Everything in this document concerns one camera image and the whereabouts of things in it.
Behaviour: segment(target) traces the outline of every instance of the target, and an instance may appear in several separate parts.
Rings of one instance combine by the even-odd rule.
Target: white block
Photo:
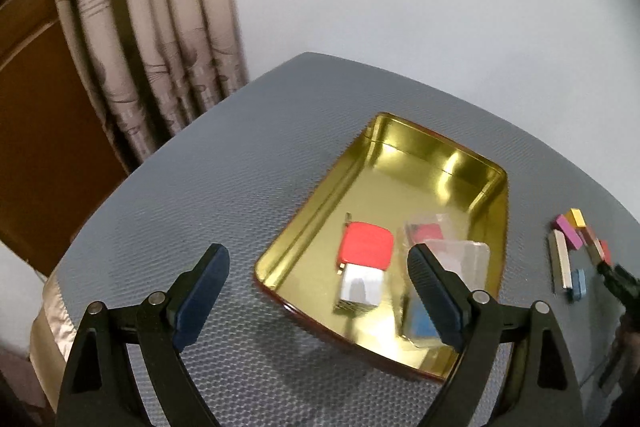
[[[554,293],[561,293],[572,288],[571,264],[569,251],[566,247],[564,234],[559,230],[552,230],[548,235],[549,255],[554,279]]]
[[[340,303],[375,308],[382,301],[384,279],[383,270],[358,264],[346,264],[340,284]]]

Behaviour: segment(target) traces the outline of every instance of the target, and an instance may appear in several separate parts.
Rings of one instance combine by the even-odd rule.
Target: tin tray
[[[455,352],[438,339],[416,347],[401,335],[411,283],[396,232],[417,214],[449,214],[459,239],[489,245],[484,289],[497,297],[507,211],[507,174],[501,167],[440,134],[380,113],[258,259],[254,275],[268,295],[321,337],[342,341],[383,369],[443,380]],[[347,213],[396,236],[382,304],[366,313],[335,308],[340,284],[335,259]]]

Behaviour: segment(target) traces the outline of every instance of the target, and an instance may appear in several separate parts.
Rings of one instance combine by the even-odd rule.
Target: curtain pattern
[[[246,81],[231,0],[56,0],[87,95],[127,170]]]

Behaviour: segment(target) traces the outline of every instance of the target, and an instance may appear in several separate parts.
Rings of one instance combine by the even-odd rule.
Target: textured table mat
[[[58,269],[74,324],[95,299],[119,307],[169,288],[210,243],[223,243],[231,253],[228,281],[198,342],[182,355],[222,425],[416,425],[439,385],[382,373],[318,341],[293,325],[252,280],[260,254],[380,111],[444,134],[508,172],[508,256],[500,301],[549,302],[578,381],[584,380],[604,356],[620,309],[596,281],[586,254],[577,264],[588,268],[588,297],[569,305],[553,295],[548,222],[580,207],[609,240],[614,259],[636,273],[638,223],[580,169],[512,124],[408,78],[316,54],[286,62],[220,103],[105,201]],[[131,351],[150,418],[165,425],[140,352]],[[488,418],[508,352],[499,352],[473,425]],[[583,400],[587,425],[598,425],[606,405],[593,378],[583,387]]]

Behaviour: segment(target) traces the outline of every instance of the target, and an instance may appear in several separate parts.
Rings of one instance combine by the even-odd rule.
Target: white wall
[[[640,0],[237,0],[250,76],[305,51],[404,74],[569,158],[640,217]]]
[[[0,345],[18,355],[28,352],[42,286],[33,268],[0,243]]]

